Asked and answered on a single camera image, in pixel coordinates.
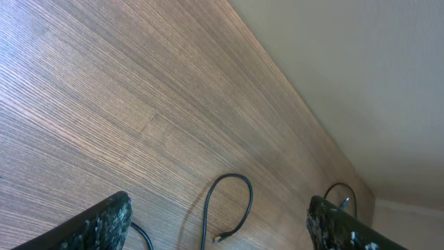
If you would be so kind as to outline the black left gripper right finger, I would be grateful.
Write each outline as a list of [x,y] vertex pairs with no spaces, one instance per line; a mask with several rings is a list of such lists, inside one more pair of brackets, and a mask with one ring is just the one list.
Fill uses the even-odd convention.
[[406,250],[320,196],[311,198],[307,229],[315,250]]

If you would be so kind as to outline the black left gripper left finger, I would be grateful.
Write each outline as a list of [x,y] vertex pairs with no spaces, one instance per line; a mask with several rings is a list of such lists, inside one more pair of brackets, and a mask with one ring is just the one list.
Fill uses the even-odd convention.
[[131,199],[119,191],[14,250],[122,249],[132,218]]

